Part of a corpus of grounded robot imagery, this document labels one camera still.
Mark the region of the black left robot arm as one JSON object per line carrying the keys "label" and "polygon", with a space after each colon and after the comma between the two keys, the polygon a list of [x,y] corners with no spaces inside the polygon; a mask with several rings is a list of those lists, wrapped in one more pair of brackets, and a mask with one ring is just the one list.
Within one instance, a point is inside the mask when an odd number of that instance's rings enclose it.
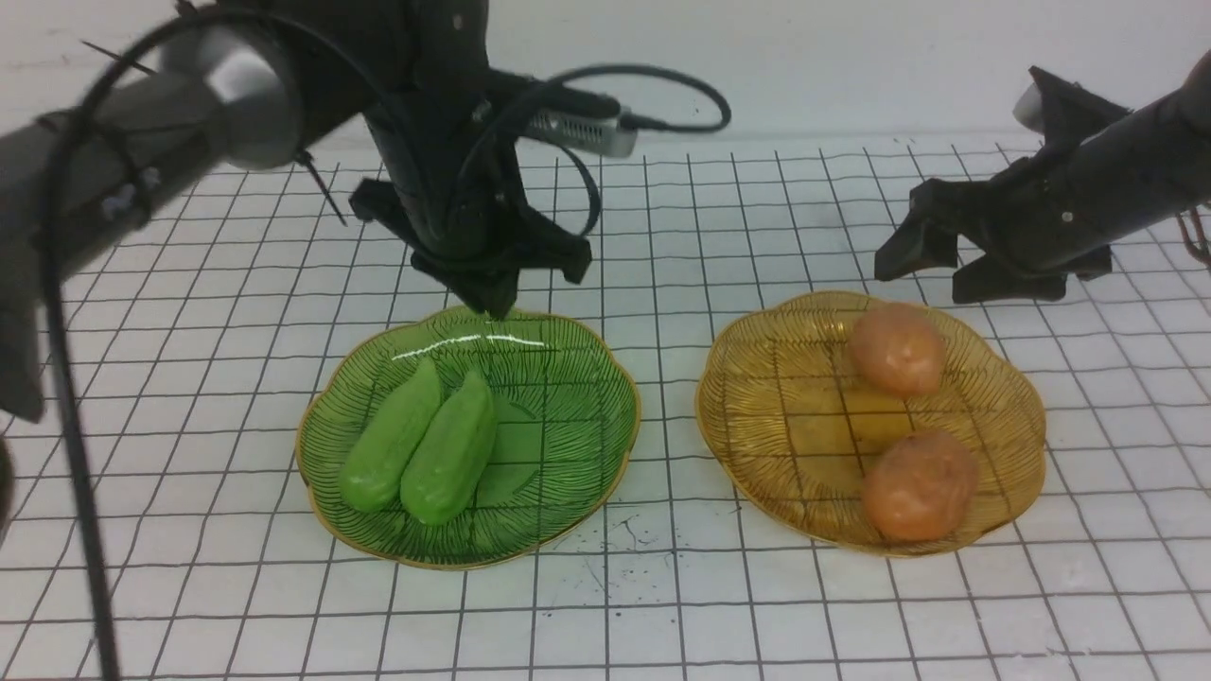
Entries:
{"label": "black left robot arm", "polygon": [[219,1],[157,25],[78,107],[2,137],[2,410],[44,417],[38,305],[219,164],[308,165],[358,115],[389,181],[351,207],[412,248],[412,265],[501,317],[526,269],[579,284],[589,239],[532,208],[520,137],[599,156],[636,131],[713,133],[731,108],[662,65],[580,65],[539,80],[484,55],[483,1]]}

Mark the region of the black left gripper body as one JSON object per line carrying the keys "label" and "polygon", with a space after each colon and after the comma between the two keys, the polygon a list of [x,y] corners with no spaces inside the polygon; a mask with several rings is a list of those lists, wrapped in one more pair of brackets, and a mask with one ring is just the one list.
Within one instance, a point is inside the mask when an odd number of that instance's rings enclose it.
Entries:
{"label": "black left gripper body", "polygon": [[463,271],[549,269],[581,284],[589,234],[553,223],[529,204],[516,147],[536,111],[593,118],[593,95],[507,71],[424,75],[366,113],[385,181],[362,181],[350,199],[412,248],[412,265],[446,285]]}

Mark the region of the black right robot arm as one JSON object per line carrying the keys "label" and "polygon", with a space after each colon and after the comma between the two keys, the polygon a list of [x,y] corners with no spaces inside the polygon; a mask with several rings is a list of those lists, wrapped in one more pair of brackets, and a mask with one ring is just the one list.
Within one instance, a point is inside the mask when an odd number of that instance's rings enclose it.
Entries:
{"label": "black right robot arm", "polygon": [[924,181],[874,254],[882,284],[953,269],[958,305],[1060,301],[1069,276],[1112,270],[1110,246],[1159,221],[1209,204],[1210,61],[1173,92],[1130,111],[1046,71],[1012,116],[1041,149],[989,181]]}

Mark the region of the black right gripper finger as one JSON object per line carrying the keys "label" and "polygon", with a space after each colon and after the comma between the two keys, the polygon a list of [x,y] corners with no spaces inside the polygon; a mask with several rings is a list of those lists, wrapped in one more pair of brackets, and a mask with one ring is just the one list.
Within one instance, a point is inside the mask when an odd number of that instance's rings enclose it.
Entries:
{"label": "black right gripper finger", "polygon": [[946,221],[909,213],[874,254],[874,277],[882,284],[925,269],[957,268],[957,233]]}
{"label": "black right gripper finger", "polygon": [[1058,302],[1067,296],[1071,275],[1081,281],[1094,280],[1113,271],[1110,251],[1092,251],[1069,261],[1054,271],[1016,271],[986,254],[957,269],[952,279],[952,301],[955,305],[1029,299]]}

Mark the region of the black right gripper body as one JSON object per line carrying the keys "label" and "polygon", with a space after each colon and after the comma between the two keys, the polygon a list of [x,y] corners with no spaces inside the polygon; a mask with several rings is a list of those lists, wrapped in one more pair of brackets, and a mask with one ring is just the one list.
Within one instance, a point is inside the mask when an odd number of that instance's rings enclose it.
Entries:
{"label": "black right gripper body", "polygon": [[1071,261],[1062,213],[1064,161],[1012,161],[991,181],[922,181],[909,213],[946,221],[987,257],[1016,271],[1054,271]]}

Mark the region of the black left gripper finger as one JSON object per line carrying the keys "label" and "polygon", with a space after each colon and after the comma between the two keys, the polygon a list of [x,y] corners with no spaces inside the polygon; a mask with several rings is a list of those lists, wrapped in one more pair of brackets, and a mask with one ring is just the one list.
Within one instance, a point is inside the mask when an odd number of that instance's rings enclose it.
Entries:
{"label": "black left gripper finger", "polygon": [[476,314],[503,320],[518,301],[518,269],[463,271],[459,274],[459,298]]}

